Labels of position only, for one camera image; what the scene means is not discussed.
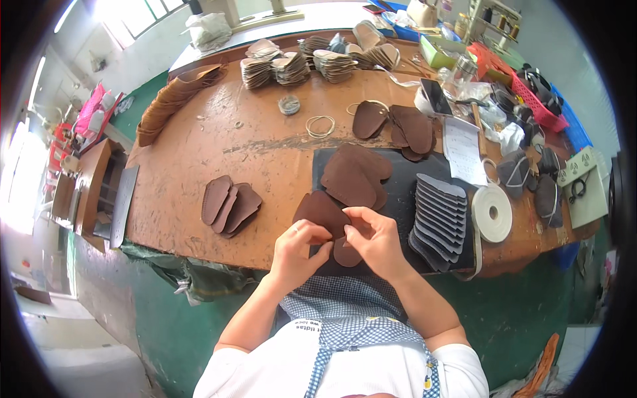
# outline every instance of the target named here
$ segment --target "floor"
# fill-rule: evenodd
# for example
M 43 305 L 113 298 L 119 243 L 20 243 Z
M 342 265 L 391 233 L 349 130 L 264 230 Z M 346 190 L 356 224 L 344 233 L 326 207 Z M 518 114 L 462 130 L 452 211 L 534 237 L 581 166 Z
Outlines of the floor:
M 166 84 L 164 73 L 131 93 L 129 110 L 111 120 L 131 139 L 141 114 Z M 560 271 L 546 253 L 519 274 L 460 282 L 452 275 L 427 281 L 458 312 L 478 353 L 491 389 L 523 378 L 549 337 L 588 323 L 599 284 L 598 267 L 608 250 L 604 226 L 584 278 L 576 266 Z M 141 356 L 151 380 L 166 397 L 191 397 L 220 333 L 254 289 L 190 307 L 149 267 L 120 251 L 97 252 L 78 236 L 68 237 L 80 302 L 115 338 Z

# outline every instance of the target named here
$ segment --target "person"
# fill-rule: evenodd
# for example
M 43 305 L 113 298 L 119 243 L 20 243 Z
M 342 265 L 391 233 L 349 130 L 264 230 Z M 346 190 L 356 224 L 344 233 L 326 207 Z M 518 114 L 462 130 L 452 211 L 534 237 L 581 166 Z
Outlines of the person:
M 296 222 L 221 333 L 194 398 L 488 396 L 457 314 L 403 257 L 396 221 L 369 208 L 343 211 L 352 221 L 347 243 L 377 276 L 313 276 L 332 236 Z M 268 339 L 279 305 L 291 321 Z

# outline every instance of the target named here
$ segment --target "pink basket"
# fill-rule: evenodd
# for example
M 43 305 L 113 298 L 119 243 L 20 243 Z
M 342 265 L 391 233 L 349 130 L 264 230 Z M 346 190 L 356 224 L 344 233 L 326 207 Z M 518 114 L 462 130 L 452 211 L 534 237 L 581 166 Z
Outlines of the pink basket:
M 512 89 L 513 92 L 522 97 L 524 103 L 526 103 L 531 110 L 533 110 L 533 117 L 535 121 L 539 123 L 546 131 L 558 132 L 568 127 L 567 121 L 562 115 L 555 116 L 551 111 L 546 109 L 540 100 L 527 89 L 522 80 L 515 74 L 515 71 L 511 72 Z

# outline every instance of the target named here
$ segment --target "white bag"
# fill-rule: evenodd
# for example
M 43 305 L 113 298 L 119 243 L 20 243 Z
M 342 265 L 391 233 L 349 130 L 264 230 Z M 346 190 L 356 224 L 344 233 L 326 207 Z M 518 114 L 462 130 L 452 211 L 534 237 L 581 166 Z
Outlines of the white bag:
M 192 45 L 200 51 L 209 51 L 224 45 L 233 35 L 224 13 L 191 15 L 186 20 Z

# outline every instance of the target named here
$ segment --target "electric cord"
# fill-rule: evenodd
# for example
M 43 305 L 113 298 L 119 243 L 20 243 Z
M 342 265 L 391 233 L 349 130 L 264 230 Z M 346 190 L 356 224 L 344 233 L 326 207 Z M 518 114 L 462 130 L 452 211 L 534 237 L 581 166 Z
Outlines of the electric cord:
M 586 181 L 589 180 L 589 175 L 590 175 L 590 171 L 586 173 L 586 177 L 584 178 L 584 180 L 581 177 L 573 180 L 573 183 L 571 184 L 571 197 L 568 198 L 568 202 L 570 204 L 575 203 L 577 199 L 583 197 L 584 194 L 586 194 Z M 582 184 L 582 189 L 580 190 L 577 190 L 578 183 Z

